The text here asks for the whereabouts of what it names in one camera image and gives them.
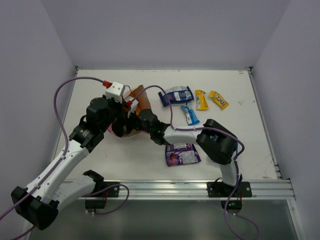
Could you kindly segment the pink beige paper bag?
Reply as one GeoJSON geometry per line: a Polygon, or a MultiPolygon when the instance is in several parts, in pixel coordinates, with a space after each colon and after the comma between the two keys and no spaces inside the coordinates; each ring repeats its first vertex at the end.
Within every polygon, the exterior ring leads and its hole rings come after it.
{"type": "MultiPolygon", "coordinates": [[[[125,103],[129,100],[133,100],[134,98],[136,98],[136,100],[138,101],[138,106],[136,108],[136,115],[137,116],[139,116],[139,114],[142,110],[145,110],[145,109],[151,110],[152,109],[151,103],[149,101],[148,95],[147,95],[147,93],[145,91],[145,87],[143,85],[139,85],[136,88],[134,88],[133,90],[129,87],[129,91],[125,92],[123,97],[124,97],[125,103]]],[[[111,125],[108,127],[107,131],[109,133],[115,135],[111,130],[111,125]]],[[[142,130],[142,127],[141,127],[141,130],[139,131],[139,133],[147,133],[147,132],[145,130],[142,130]]],[[[131,138],[137,134],[132,134],[132,135],[125,134],[124,136],[117,136],[117,137],[131,138]]]]}

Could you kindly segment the purple snack packet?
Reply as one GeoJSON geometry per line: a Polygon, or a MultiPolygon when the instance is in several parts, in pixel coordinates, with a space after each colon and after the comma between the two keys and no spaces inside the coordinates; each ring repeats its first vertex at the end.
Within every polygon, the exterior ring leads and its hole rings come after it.
{"type": "Polygon", "coordinates": [[[176,143],[165,146],[165,162],[168,167],[192,165],[202,160],[191,143],[176,143]]]}

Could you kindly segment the dark blue snack packet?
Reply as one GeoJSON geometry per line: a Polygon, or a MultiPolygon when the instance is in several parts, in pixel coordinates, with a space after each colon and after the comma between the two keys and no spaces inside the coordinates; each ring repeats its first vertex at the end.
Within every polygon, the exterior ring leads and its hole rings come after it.
{"type": "Polygon", "coordinates": [[[194,95],[189,86],[174,86],[163,91],[158,92],[158,96],[163,107],[171,104],[184,104],[194,101],[194,95]]]}

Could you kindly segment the blue M&M snack packet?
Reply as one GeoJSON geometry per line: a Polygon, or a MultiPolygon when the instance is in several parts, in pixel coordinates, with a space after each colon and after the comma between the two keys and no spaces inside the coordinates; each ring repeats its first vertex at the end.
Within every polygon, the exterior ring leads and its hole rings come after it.
{"type": "Polygon", "coordinates": [[[185,114],[186,123],[188,126],[194,126],[200,123],[200,120],[196,116],[190,104],[186,103],[185,105],[181,105],[180,108],[185,114]]]}

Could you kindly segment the yellow M&M snack packet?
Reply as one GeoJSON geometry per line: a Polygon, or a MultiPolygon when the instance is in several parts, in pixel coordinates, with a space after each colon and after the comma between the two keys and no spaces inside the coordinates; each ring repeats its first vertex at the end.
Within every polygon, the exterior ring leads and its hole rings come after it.
{"type": "Polygon", "coordinates": [[[206,111],[209,109],[209,106],[205,99],[205,92],[200,89],[195,90],[195,96],[196,96],[196,110],[197,111],[206,111]]]}

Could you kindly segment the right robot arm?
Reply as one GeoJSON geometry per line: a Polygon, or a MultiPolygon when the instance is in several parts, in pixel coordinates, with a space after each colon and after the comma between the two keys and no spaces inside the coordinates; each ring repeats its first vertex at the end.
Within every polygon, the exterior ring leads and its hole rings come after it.
{"type": "Polygon", "coordinates": [[[162,122],[151,109],[143,109],[138,114],[128,114],[128,132],[143,131],[157,145],[193,144],[219,165],[223,192],[235,196],[240,190],[240,170],[237,158],[245,150],[245,145],[229,130],[213,119],[207,119],[202,126],[173,127],[162,122]]]}

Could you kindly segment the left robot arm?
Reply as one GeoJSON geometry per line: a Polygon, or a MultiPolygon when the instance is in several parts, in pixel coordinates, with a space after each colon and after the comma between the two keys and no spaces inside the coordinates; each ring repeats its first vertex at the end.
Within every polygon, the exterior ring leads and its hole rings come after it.
{"type": "Polygon", "coordinates": [[[26,187],[17,186],[11,192],[16,213],[35,228],[44,230],[76,199],[111,195],[113,188],[120,184],[105,185],[104,177],[93,170],[85,171],[80,179],[68,185],[62,183],[103,140],[104,133],[122,114],[123,108],[123,104],[113,98],[93,99],[57,157],[26,187]]]}

